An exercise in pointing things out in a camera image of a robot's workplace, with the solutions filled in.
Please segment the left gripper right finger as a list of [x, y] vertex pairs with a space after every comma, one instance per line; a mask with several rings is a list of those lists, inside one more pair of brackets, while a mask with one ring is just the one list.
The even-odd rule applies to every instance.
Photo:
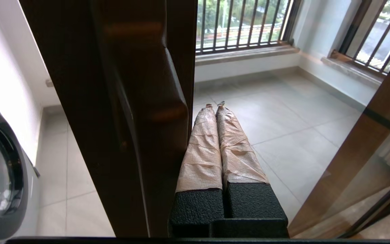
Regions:
[[226, 218], [288, 218], [235, 114], [218, 105]]

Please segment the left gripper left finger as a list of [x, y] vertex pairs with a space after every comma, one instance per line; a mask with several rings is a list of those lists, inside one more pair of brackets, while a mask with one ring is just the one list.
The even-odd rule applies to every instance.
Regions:
[[222, 162], [214, 108], [207, 104], [196, 116], [180, 167], [169, 236], [209, 237], [210, 225], [224, 218]]

